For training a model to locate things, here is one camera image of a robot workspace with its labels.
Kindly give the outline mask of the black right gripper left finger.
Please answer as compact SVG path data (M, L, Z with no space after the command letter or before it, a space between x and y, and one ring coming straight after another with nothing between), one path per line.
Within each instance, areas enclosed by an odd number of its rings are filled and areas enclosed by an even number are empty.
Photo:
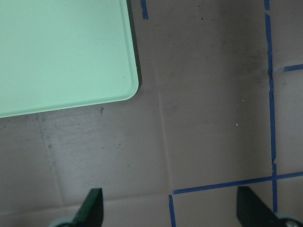
M104 220L102 188L91 189L71 222L72 227L101 227Z

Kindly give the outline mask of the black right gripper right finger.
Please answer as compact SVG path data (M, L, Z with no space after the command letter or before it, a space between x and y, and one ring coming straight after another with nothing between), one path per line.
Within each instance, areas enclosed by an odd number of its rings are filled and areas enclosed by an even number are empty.
M248 186L239 186L236 201L237 219L243 227L301 227L290 217L277 216Z

